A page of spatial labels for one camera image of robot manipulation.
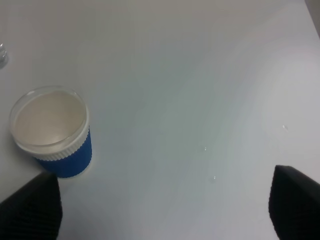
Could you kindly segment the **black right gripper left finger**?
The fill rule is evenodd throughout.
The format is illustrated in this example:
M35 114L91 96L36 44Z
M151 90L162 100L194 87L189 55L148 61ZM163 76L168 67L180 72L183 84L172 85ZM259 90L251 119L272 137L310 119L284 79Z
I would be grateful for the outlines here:
M55 240L62 202L55 174L43 172L0 203L2 240Z

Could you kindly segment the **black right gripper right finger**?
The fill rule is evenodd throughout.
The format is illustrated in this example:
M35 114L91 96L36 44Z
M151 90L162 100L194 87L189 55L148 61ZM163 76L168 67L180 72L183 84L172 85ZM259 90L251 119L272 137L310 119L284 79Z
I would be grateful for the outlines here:
M320 238L320 184L297 169L275 166L268 211L280 240Z

